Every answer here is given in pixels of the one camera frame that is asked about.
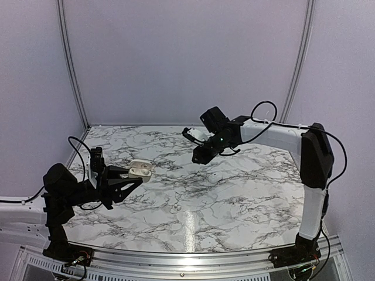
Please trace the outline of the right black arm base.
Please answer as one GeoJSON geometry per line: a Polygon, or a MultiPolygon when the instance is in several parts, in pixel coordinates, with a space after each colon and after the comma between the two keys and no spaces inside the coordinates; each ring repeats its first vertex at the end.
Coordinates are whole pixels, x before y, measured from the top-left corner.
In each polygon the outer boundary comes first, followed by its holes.
{"type": "Polygon", "coordinates": [[[274,268],[315,261],[322,256],[318,238],[319,235],[309,240],[297,234],[292,246],[283,246],[271,250],[268,260],[274,265],[274,268]]]}

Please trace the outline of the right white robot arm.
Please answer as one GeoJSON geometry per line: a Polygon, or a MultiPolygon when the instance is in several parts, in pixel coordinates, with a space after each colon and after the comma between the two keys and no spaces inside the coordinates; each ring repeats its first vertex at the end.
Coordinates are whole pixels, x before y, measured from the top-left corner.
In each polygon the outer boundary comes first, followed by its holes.
{"type": "Polygon", "coordinates": [[[332,175],[334,156],[323,126],[314,123],[303,127],[276,124],[239,116],[224,118],[211,136],[197,129],[186,128],[183,136],[197,146],[193,163],[206,165],[225,149],[236,149],[246,143],[255,143],[287,150],[299,156],[299,174],[304,185],[304,209],[298,237],[300,242],[290,250],[290,257],[303,262],[313,252],[313,241],[320,236],[321,222],[328,207],[328,179],[332,175]]]}

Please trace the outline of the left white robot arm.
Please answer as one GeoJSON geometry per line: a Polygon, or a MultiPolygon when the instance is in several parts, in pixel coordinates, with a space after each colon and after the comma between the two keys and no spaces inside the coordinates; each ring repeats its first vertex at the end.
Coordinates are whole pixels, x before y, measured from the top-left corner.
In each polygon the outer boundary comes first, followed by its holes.
{"type": "Polygon", "coordinates": [[[93,164],[78,181],[63,164],[53,165],[43,176],[44,186],[37,195],[1,198],[1,242],[38,246],[63,261],[70,260],[74,248],[64,225],[74,217],[73,208],[98,202],[111,210],[150,178],[151,171],[145,166],[93,164]]]}

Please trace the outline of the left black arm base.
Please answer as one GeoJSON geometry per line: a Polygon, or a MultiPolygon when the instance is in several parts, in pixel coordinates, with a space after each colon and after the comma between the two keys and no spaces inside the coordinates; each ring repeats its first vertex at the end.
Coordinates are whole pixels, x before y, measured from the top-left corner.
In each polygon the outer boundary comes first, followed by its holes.
{"type": "Polygon", "coordinates": [[[58,229],[48,236],[48,245],[43,250],[43,255],[70,265],[77,261],[84,266],[90,266],[93,248],[70,243],[65,231],[58,229]]]}

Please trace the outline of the white earbud charging case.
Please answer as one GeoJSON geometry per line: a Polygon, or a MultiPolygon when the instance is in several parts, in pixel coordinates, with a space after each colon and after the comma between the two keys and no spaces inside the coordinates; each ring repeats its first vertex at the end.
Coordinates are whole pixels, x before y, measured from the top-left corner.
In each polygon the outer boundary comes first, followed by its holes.
{"type": "Polygon", "coordinates": [[[134,159],[129,163],[128,177],[141,178],[144,183],[147,183],[152,177],[152,168],[149,161],[134,159]]]}

